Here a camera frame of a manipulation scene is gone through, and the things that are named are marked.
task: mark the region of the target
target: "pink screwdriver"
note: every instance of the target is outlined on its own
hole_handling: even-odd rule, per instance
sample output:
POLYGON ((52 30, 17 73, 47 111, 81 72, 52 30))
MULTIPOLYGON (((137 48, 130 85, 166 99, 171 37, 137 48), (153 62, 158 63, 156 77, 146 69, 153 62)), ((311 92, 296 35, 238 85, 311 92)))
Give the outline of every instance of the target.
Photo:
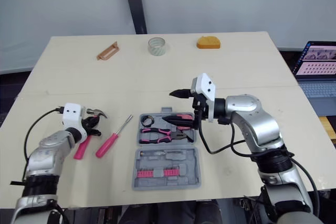
POLYGON ((97 150, 96 157, 101 158, 105 153, 109 150, 109 148, 114 144, 114 142, 119 137, 119 133, 124 129, 124 127, 128 124, 128 122, 133 118, 133 115, 130 115, 124 124, 118 129, 117 132, 113 133, 106 141, 103 143, 103 145, 97 150))

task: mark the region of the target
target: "laptop keyboard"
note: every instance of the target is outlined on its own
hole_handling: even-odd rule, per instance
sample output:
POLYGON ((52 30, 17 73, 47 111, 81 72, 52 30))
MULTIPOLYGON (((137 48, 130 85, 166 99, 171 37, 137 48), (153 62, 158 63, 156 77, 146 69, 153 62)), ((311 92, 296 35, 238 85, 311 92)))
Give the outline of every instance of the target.
POLYGON ((309 82, 299 83, 308 98, 336 97, 336 83, 309 82))

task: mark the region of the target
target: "laptop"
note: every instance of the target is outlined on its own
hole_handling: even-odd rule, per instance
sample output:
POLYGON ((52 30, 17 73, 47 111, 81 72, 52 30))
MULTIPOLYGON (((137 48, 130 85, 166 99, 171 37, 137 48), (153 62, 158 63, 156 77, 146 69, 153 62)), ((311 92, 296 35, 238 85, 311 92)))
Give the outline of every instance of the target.
POLYGON ((336 115, 336 41, 309 41, 292 72, 318 116, 336 115))

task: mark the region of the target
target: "screwdriver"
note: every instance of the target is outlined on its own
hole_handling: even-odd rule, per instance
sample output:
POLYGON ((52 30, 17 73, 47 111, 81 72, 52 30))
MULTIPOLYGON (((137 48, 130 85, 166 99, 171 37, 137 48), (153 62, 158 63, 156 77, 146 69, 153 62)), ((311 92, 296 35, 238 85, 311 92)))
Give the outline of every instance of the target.
POLYGON ((119 133, 124 129, 124 127, 128 124, 128 122, 133 118, 133 115, 130 115, 124 124, 118 129, 117 132, 113 133, 106 141, 103 143, 103 145, 97 150, 96 157, 101 158, 105 153, 109 150, 109 148, 114 144, 114 142, 119 137, 119 133))
POLYGON ((182 154, 181 151, 173 151, 173 152, 166 152, 166 151, 157 151, 154 153, 146 153, 146 152, 140 152, 141 157, 148 157, 148 156, 162 156, 162 155, 167 155, 167 154, 182 154))

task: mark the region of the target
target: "white wall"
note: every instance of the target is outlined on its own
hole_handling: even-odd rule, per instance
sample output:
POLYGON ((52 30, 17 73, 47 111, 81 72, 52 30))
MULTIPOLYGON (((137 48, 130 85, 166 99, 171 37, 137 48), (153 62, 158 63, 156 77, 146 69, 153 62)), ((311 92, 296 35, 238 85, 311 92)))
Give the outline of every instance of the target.
POLYGON ((336 0, 143 0, 148 33, 268 31, 278 47, 336 40, 336 0))
POLYGON ((134 33, 127 0, 0 0, 0 73, 32 68, 51 36, 134 33))

